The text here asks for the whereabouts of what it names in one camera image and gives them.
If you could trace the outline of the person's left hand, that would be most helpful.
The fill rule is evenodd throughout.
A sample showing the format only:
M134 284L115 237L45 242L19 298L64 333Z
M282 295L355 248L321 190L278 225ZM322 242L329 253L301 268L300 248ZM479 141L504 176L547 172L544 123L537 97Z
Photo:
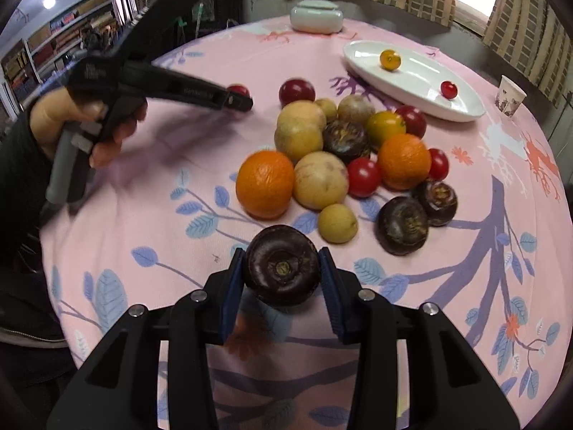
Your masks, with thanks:
M107 106L101 100L74 100L65 87L40 97L29 115L30 130L45 155L54 159L63 126L70 121L96 122ZM144 103L113 132L110 140L94 146L89 157L93 169L110 165L121 152L122 144L132 136L138 123L145 120L148 104Z

